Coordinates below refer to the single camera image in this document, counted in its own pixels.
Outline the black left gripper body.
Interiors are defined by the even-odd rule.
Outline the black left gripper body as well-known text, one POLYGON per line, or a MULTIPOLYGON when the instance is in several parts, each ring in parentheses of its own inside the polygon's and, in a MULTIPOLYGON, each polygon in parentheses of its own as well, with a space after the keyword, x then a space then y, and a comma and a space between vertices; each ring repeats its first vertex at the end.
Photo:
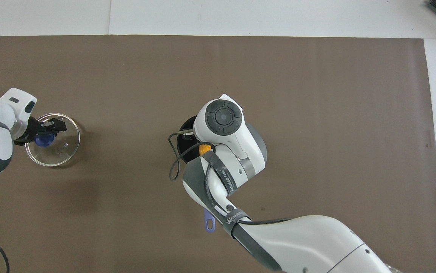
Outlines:
POLYGON ((28 125, 26 127, 25 132, 22 134, 20 138, 14 140, 13 144, 22 146, 24 145, 24 138, 35 138, 36 145, 40 147, 50 146, 55 141, 55 138, 53 138, 51 135, 48 138, 40 138, 39 130, 42 128, 54 128, 58 131, 58 133, 67 131, 66 124, 62 120, 49 119, 46 122, 41 122, 41 121, 37 121, 35 118, 31 116, 29 118, 28 125))

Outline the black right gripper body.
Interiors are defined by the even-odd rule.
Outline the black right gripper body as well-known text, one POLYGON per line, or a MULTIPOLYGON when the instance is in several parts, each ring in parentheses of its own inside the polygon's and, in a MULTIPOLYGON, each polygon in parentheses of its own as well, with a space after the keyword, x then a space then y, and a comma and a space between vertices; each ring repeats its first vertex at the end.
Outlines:
POLYGON ((192 147, 199 142, 193 129, 183 129, 180 131, 180 147, 192 147))

